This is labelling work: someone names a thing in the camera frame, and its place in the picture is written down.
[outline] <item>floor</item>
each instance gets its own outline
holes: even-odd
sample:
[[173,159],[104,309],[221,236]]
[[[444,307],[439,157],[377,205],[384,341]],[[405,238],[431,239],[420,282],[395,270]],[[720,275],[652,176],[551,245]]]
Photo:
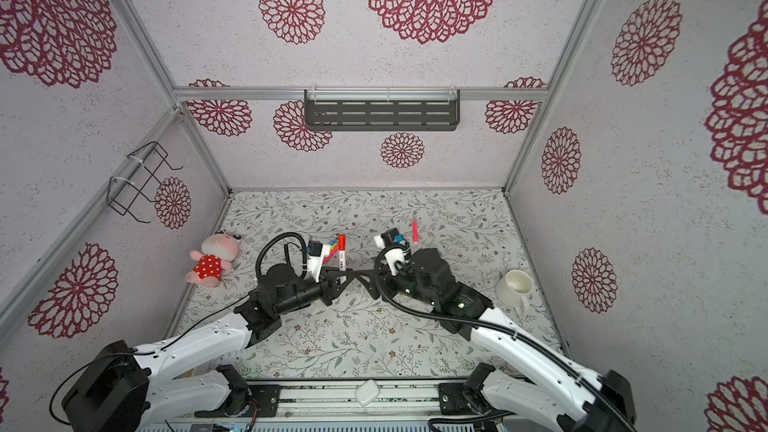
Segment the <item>floor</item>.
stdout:
[[[410,239],[414,213],[418,247],[437,247],[458,280],[494,301],[495,285],[505,271],[531,270],[499,190],[241,192],[233,198],[223,225],[227,233],[243,236],[235,270],[219,287],[195,291],[180,331],[254,286],[256,256],[275,235],[297,231],[329,242],[345,233],[349,266],[369,268],[377,252],[372,236],[398,227]],[[282,256],[283,248],[273,247],[264,272],[282,262]],[[298,253],[292,263],[300,267]],[[336,259],[329,264],[335,265]],[[426,310],[412,299],[402,301]],[[523,327],[560,351],[538,284],[531,303],[533,312],[522,320]],[[506,312],[517,319],[514,311]],[[213,366],[235,364],[246,378],[436,378],[467,375],[479,362],[515,372],[436,322],[371,299],[355,282],[333,306],[318,302],[287,314],[282,329],[269,339],[219,358]]]

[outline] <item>metal rail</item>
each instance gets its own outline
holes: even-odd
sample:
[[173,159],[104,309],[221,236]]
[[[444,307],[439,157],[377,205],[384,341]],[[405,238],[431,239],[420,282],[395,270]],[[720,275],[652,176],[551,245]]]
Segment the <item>metal rail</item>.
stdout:
[[175,87],[176,99],[181,100],[304,100],[304,90],[312,100],[381,100],[446,102],[462,100],[533,100],[544,101],[548,89],[507,87]]

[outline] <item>wall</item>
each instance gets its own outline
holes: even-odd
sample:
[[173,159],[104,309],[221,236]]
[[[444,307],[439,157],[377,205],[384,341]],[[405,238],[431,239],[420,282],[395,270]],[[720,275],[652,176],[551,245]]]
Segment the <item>wall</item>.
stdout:
[[[178,124],[160,144],[168,151],[168,163],[183,168],[172,171],[162,165],[157,177],[174,186],[150,179],[146,193],[173,205],[157,211],[139,198],[130,211],[149,224],[110,210],[86,234],[72,263],[0,350],[0,380],[7,381],[0,390],[0,429],[70,430],[46,411],[54,388],[107,344],[121,339],[145,344],[163,334],[184,275],[193,266],[189,250],[205,238],[221,195]],[[157,161],[153,154],[149,167]],[[141,184],[147,178],[142,170],[134,180]],[[129,190],[118,197],[121,203],[135,195]],[[56,399],[61,418],[61,398],[71,386]]]
[[[530,87],[545,86],[582,0],[132,1],[180,86]],[[463,102],[455,132],[392,138],[388,162],[391,133],[309,132],[300,107],[190,108],[242,188],[498,187],[535,109]]]
[[[0,3],[2,301],[168,108],[106,0]],[[174,181],[174,193],[160,196],[177,213],[139,200],[131,210],[152,223],[108,212],[86,234],[2,344],[0,430],[69,430],[45,412],[56,384],[112,341],[142,343],[163,332],[192,265],[188,251],[221,196],[178,125],[161,142],[184,168],[160,168],[159,177],[181,180],[188,202]],[[150,184],[148,195],[157,190]]]
[[106,0],[8,1],[0,302],[168,109]]
[[[191,104],[193,115],[207,107],[232,110],[235,103],[204,102]],[[235,188],[500,187],[509,173],[503,165],[524,139],[523,131],[491,130],[486,102],[462,102],[454,132],[399,133],[311,132],[301,122],[303,102],[238,102],[250,111],[247,133],[234,137],[202,128]],[[517,103],[523,106],[502,108],[535,109],[533,102]]]
[[766,0],[607,0],[513,190],[558,326],[629,378],[639,430],[768,427],[767,27]]

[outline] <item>plush doll head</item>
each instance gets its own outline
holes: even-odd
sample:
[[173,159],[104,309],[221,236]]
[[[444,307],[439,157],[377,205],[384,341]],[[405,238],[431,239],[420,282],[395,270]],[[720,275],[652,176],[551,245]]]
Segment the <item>plush doll head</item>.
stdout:
[[203,255],[216,255],[229,262],[235,260],[238,250],[240,250],[240,244],[235,237],[222,233],[211,235],[200,246]]

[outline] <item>white mug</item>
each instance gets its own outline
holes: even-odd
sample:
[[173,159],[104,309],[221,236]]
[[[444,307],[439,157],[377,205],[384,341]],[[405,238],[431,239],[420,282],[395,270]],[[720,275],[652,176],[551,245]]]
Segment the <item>white mug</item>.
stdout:
[[522,270],[507,272],[496,285],[498,300],[511,307],[518,313],[518,317],[524,318],[531,313],[531,304],[528,295],[533,292],[533,279]]

